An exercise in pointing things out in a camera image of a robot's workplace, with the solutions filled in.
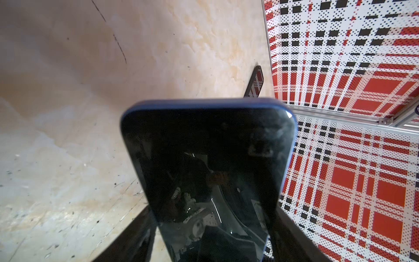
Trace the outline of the black phone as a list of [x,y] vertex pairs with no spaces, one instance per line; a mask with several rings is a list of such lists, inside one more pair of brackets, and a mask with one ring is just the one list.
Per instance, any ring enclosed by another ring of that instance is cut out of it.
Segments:
[[297,131],[267,98],[149,100],[121,117],[173,262],[260,262]]
[[255,66],[244,97],[259,97],[262,86],[264,84],[264,75],[260,65]]

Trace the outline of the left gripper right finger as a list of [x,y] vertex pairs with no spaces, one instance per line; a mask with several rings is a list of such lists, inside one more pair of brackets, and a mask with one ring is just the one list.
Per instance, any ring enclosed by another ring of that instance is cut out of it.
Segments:
[[270,240],[276,262],[330,261],[280,206],[270,218]]

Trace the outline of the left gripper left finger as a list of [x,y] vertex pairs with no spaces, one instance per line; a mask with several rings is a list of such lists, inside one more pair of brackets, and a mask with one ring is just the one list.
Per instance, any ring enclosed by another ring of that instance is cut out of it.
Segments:
[[95,262],[149,262],[157,223],[147,205]]

